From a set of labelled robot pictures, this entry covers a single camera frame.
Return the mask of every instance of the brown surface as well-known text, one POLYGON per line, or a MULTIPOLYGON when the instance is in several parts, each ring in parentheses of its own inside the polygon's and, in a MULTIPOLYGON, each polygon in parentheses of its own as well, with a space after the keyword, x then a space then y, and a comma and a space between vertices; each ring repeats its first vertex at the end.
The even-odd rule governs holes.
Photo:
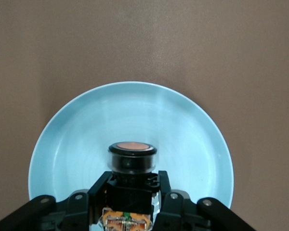
POLYGON ((198 103, 234 163, 232 210, 289 231, 289 1, 0 1, 0 219, 28 200, 43 127, 105 83, 198 103))

